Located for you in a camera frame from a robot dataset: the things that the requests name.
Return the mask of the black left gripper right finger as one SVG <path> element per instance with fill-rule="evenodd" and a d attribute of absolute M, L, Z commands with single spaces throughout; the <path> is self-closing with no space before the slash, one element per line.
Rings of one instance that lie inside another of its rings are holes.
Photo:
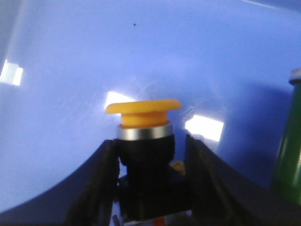
<path fill-rule="evenodd" d="M 185 141 L 192 215 L 200 225 L 299 226 L 301 207 L 242 176 L 201 140 Z"/>

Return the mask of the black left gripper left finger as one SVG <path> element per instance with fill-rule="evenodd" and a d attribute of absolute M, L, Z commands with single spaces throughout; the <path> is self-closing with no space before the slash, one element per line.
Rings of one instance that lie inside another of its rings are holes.
<path fill-rule="evenodd" d="M 119 176 L 113 141 L 56 186 L 0 215 L 2 226 L 108 226 Z"/>

